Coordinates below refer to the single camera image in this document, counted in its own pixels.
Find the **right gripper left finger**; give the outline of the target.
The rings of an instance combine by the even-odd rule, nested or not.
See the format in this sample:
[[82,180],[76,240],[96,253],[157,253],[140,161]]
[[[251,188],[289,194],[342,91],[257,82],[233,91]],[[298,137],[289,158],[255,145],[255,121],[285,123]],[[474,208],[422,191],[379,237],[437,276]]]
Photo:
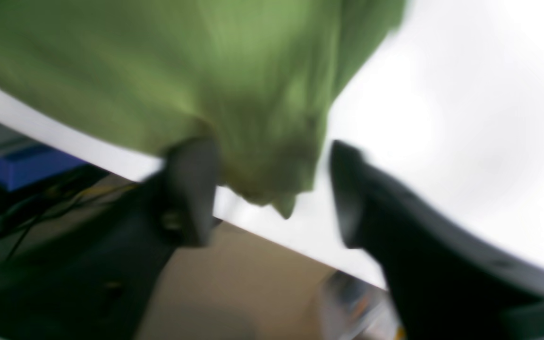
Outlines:
[[0,338],[131,340],[173,252],[208,244],[219,172],[215,142],[191,138],[112,207],[0,263]]

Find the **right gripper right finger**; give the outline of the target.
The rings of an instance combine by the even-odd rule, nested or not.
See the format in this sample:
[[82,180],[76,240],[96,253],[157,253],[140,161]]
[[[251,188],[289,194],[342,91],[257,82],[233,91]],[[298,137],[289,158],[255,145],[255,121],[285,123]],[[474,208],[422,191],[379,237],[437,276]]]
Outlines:
[[442,216],[335,140],[330,175],[346,247],[382,268],[410,340],[544,340],[544,269]]

